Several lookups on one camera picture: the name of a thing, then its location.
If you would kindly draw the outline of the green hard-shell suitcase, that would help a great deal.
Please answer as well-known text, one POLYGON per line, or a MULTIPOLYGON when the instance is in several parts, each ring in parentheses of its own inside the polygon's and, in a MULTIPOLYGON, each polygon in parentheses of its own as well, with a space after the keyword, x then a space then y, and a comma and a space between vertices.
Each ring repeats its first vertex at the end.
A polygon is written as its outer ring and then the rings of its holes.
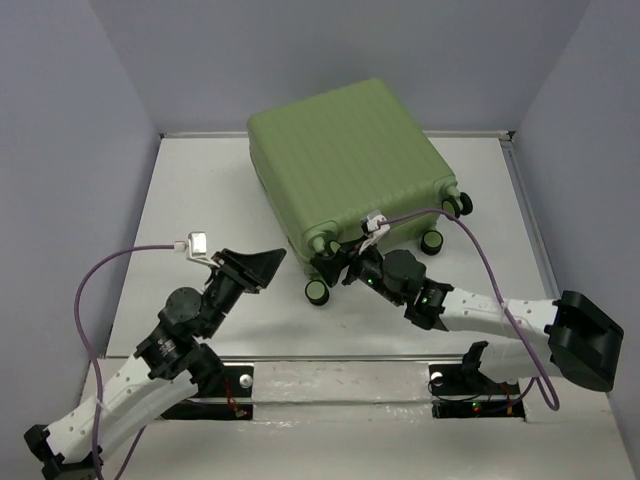
POLYGON ((436 255, 444 243, 438 212, 473 210, 452 168, 379 78, 255 113, 247 132, 254 171, 309 277, 313 305, 328 302, 329 285, 312 258, 359 239, 368 214, 397 221, 383 247, 416 239, 436 255))

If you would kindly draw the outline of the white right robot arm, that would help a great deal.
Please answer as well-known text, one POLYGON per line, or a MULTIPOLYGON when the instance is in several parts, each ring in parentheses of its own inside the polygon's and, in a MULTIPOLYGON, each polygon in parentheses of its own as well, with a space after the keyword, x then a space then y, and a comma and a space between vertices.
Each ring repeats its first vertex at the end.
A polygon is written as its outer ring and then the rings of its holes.
POLYGON ((610 392, 624 331, 580 292, 552 300, 499 300, 437 282, 407 250, 385 255, 370 247, 316 255, 311 264, 329 285, 360 281, 422 330, 497 336, 474 342, 463 356, 462 384, 482 392, 520 378, 563 377, 587 390, 610 392))

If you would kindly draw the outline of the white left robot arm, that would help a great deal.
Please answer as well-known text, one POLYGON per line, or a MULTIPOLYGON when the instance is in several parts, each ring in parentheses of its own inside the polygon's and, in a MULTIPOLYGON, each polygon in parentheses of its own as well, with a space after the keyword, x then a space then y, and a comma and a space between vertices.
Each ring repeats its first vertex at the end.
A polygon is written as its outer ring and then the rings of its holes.
POLYGON ((285 256, 283 248, 254 254, 223 249, 212 257, 190 249, 189 260, 210 270, 204 290, 174 290, 157 326, 109 380, 96 380, 92 397, 63 418, 25 432, 43 477, 99 479, 117 443, 174 405, 225 389, 225 365, 206 342, 242 295, 258 294, 271 283, 285 256))

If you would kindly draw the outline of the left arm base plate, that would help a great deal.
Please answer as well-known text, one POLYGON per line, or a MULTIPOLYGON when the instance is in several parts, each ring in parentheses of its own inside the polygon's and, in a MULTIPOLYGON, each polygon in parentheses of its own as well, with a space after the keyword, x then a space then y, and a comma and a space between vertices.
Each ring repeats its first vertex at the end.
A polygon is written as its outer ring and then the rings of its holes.
POLYGON ((162 420, 250 421, 253 419, 254 365, 226 363, 222 380, 210 394, 197 393, 160 415, 162 420))

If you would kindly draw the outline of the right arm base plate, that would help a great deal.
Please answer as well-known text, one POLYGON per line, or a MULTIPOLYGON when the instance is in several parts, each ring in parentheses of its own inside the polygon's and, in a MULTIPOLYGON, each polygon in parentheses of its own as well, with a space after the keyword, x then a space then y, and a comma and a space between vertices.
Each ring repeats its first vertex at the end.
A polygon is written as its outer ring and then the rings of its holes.
POLYGON ((517 383, 465 376, 460 364, 432 364, 428 373, 435 419, 526 418, 517 383))

